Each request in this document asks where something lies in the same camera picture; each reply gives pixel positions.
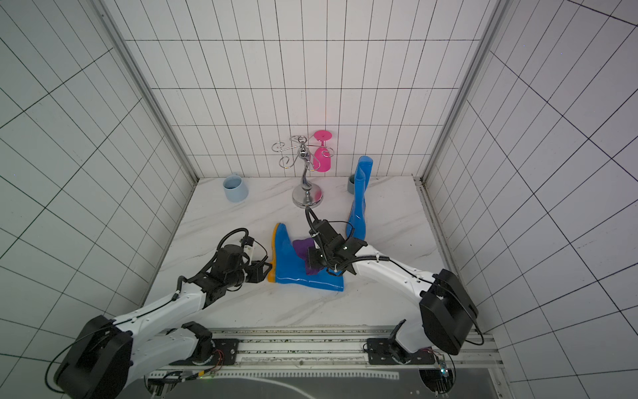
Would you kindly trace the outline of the purple cloth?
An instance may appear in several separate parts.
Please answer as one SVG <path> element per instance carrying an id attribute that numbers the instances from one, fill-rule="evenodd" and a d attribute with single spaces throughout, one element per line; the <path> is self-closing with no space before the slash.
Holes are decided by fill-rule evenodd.
<path id="1" fill-rule="evenodd" d="M 292 241 L 296 255 L 304 262 L 306 275 L 317 275 L 324 269 L 322 252 L 313 238 Z"/>

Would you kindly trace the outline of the blue rubber boot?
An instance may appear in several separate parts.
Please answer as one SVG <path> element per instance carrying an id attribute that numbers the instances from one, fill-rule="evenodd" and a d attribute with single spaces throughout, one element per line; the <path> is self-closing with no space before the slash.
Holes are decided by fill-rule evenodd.
<path id="1" fill-rule="evenodd" d="M 347 222 L 347 235 L 364 240 L 367 235 L 365 194 L 372 175 L 373 159 L 361 156 L 355 169 L 355 194 Z"/>
<path id="2" fill-rule="evenodd" d="M 317 275 L 306 275 L 304 262 L 296 255 L 285 224 L 276 224 L 272 233 L 272 270 L 269 283 L 299 284 L 312 289 L 342 292 L 343 277 L 321 270 Z"/>

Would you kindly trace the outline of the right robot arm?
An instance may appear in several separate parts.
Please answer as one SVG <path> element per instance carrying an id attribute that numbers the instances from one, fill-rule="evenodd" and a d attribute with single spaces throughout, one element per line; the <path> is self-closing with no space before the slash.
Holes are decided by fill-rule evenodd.
<path id="1" fill-rule="evenodd" d="M 307 219 L 315 246 L 310 265 L 334 276 L 360 275 L 395 289 L 420 312 L 417 320 L 402 320 L 390 340 L 398 361 L 428 347 L 456 356 L 476 326 L 479 311 L 456 274 L 442 269 L 426 272 L 382 254 L 362 239 L 338 234 L 326 219 Z"/>

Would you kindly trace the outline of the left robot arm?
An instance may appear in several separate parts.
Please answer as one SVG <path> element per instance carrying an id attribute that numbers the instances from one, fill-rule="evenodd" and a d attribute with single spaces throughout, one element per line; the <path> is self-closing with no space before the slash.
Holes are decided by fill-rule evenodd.
<path id="1" fill-rule="evenodd" d="M 253 259 L 252 244 L 228 244 L 196 275 L 179 277 L 174 292 L 113 319 L 97 316 L 47 370 L 52 391 L 71 398 L 115 398 L 125 387 L 175 362 L 215 368 L 224 356 L 196 315 L 230 289 L 258 284 L 272 264 Z"/>

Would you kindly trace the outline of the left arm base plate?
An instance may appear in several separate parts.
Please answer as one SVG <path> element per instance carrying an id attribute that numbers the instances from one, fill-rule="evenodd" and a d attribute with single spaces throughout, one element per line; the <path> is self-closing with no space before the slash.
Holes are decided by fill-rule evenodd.
<path id="1" fill-rule="evenodd" d="M 214 338 L 213 347 L 209 357 L 200 360 L 197 357 L 190 357 L 185 360 L 172 362 L 171 367 L 213 367 L 232 366 L 236 363 L 239 353 L 240 341 L 235 338 Z"/>

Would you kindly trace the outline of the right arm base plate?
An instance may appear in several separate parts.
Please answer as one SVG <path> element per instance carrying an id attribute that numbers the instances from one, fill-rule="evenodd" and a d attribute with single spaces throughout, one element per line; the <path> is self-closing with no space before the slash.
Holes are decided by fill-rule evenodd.
<path id="1" fill-rule="evenodd" d="M 395 341 L 389 338 L 369 338 L 363 345 L 370 365 L 400 366 L 400 365 L 434 365 L 435 356 L 428 351 L 420 350 L 408 353 Z"/>

